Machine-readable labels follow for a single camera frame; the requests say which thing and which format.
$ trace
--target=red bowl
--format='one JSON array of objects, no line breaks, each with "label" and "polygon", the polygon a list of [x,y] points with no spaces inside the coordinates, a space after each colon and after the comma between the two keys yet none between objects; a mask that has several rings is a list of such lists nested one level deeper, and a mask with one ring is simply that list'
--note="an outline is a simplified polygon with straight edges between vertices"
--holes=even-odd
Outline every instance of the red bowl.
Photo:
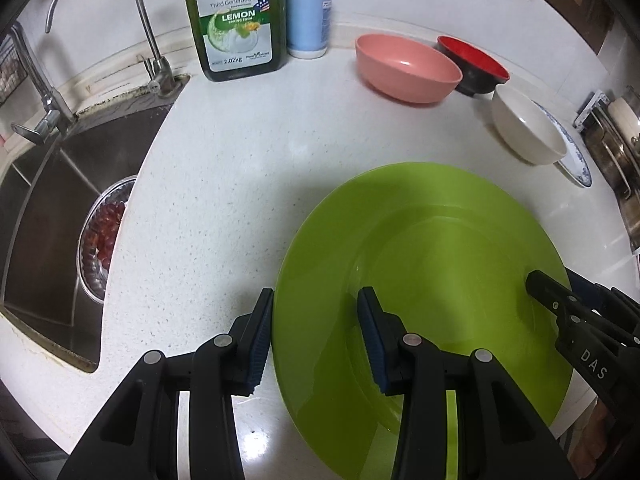
[{"label": "red bowl", "polygon": [[493,57],[457,38],[440,36],[437,49],[462,70],[462,81],[456,90],[463,94],[488,94],[510,78],[507,69]]},{"label": "red bowl", "polygon": [[356,40],[360,75],[381,92],[401,101],[428,104],[443,100],[462,79],[456,64],[434,48],[388,34]]}]

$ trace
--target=metal rack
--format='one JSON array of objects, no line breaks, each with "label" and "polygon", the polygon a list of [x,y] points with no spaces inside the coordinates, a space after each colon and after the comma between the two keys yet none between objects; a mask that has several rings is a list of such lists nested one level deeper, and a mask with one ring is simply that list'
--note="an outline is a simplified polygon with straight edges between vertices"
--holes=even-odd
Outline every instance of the metal rack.
[{"label": "metal rack", "polygon": [[14,42],[7,38],[0,46],[0,106],[27,77]]}]

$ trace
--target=white countertop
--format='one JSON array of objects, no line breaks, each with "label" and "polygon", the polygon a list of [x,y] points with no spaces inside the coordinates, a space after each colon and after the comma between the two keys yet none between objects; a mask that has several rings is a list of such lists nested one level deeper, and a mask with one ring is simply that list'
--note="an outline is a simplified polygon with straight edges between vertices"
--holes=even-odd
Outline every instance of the white countertop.
[{"label": "white countertop", "polygon": [[[311,210],[335,187],[383,164],[441,162],[491,180],[538,218],[566,266],[638,298],[616,200],[586,149],[590,189],[555,166],[522,162],[500,140],[487,97],[453,92],[435,106],[400,104],[359,81],[353,50],[223,84],[206,80],[197,63],[190,70],[196,75],[149,151],[120,229],[98,369],[85,374],[61,362],[0,319],[2,381],[67,452],[145,351],[190,352],[226,332],[261,288],[275,285]],[[518,81],[571,120],[553,96]],[[575,381],[555,430],[591,398]],[[336,478],[293,427],[271,359],[256,394],[236,401],[247,478]],[[183,424],[181,457],[185,431]]]}]

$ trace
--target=stainless steel sink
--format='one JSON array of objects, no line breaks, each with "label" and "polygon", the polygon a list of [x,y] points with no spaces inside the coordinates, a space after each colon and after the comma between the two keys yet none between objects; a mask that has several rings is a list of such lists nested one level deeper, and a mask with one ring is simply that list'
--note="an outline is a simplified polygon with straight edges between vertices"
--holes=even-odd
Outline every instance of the stainless steel sink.
[{"label": "stainless steel sink", "polygon": [[[70,136],[18,158],[0,186],[0,311],[41,346],[88,372],[100,360],[102,305],[79,283],[78,237],[98,196],[138,173],[170,106],[91,126],[114,113],[100,110],[98,120],[81,119]],[[130,109],[126,103],[123,108]]]}]

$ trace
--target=stainless steel faucet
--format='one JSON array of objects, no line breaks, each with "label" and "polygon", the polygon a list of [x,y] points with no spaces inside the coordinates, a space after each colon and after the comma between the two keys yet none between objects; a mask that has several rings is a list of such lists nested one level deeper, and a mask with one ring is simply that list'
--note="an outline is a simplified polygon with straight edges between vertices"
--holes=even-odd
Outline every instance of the stainless steel faucet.
[{"label": "stainless steel faucet", "polygon": [[[47,13],[47,24],[45,26],[45,32],[49,33],[51,30],[51,23],[53,22],[53,12],[56,9],[58,0],[53,0]],[[146,71],[151,78],[147,88],[150,92],[158,94],[160,97],[171,96],[180,85],[175,81],[174,75],[171,71],[171,66],[164,56],[160,55],[156,38],[151,30],[151,23],[149,23],[149,16],[146,13],[146,7],[143,0],[136,0],[138,6],[138,13],[140,14],[140,20],[142,20],[142,26],[145,29],[146,39],[151,47],[151,53],[153,59],[145,59]]]},{"label": "stainless steel faucet", "polygon": [[19,22],[12,25],[9,36],[14,42],[20,62],[42,98],[42,105],[46,113],[33,130],[17,123],[12,123],[11,128],[15,133],[34,144],[44,144],[56,127],[60,133],[66,134],[69,128],[76,123],[76,116],[72,114],[65,100],[47,79],[38,59],[33,55],[24,29]]}]

